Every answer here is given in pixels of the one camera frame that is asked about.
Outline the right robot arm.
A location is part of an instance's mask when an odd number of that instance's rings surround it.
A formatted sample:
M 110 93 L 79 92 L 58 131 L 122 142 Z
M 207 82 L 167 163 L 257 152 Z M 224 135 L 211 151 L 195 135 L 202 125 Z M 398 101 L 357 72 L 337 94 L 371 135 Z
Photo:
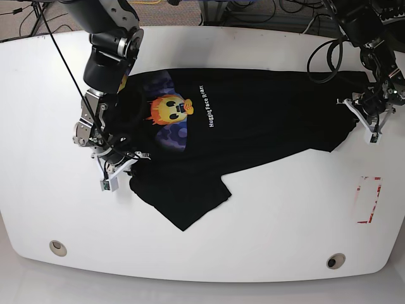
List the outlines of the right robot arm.
M 94 149 L 107 183 L 118 168 L 141 157 L 131 146 L 132 133 L 146 110 L 144 91 L 135 86 L 135 105 L 119 95 L 139 54 L 144 31 L 128 1 L 62 1 L 89 33 L 91 54 L 84 70 L 89 89 L 82 95 L 82 114 L 74 142 Z

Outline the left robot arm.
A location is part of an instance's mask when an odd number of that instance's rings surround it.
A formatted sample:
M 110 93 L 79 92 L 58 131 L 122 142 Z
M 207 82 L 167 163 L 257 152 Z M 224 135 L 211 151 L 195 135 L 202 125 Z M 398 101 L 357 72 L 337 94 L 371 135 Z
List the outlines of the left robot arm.
M 361 85 L 362 93 L 338 100 L 363 124 L 370 136 L 378 137 L 394 110 L 404 105 L 404 75 L 385 38 L 381 19 L 369 1 L 324 1 L 332 20 L 352 46 L 360 48 L 363 66 L 372 71 L 374 84 Z

